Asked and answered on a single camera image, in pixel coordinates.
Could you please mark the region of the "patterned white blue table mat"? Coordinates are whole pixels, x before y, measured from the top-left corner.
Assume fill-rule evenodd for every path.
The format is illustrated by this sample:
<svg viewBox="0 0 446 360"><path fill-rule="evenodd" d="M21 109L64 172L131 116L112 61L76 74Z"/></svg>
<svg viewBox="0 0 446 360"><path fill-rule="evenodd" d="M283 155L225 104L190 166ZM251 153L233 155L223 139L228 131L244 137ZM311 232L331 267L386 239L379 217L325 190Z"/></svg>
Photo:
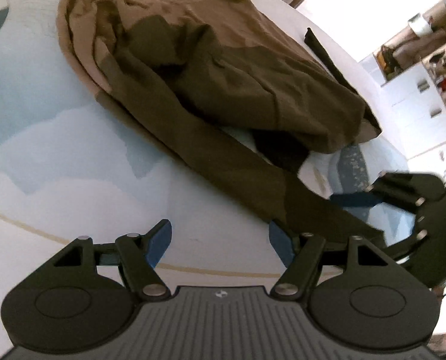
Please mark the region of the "patterned white blue table mat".
<svg viewBox="0 0 446 360"><path fill-rule="evenodd" d="M178 282L263 283L282 264L267 225L96 102L61 54L57 0L0 0L0 288L78 236L173 225Z"/></svg>

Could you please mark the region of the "brown two-tone sweater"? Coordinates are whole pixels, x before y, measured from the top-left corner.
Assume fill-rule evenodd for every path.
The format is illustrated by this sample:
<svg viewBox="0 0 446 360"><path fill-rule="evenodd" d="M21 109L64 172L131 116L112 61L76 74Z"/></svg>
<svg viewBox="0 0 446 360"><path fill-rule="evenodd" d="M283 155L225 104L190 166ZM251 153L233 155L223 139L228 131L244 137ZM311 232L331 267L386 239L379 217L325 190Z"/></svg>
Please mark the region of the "brown two-tone sweater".
<svg viewBox="0 0 446 360"><path fill-rule="evenodd" d="M309 153L378 137L370 106L250 0L60 0L56 25L98 100L258 217L385 245L298 178Z"/></svg>

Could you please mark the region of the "white drawer cabinet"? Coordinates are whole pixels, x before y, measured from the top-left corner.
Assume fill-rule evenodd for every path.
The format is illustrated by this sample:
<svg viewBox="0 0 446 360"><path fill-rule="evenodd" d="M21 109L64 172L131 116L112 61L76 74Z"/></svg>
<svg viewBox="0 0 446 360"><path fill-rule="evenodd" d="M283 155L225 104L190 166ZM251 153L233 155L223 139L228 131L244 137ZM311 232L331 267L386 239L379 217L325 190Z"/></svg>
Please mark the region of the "white drawer cabinet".
<svg viewBox="0 0 446 360"><path fill-rule="evenodd" d="M406 159L446 143L446 105L423 63L388 81L373 55L360 66L376 82L383 134Z"/></svg>

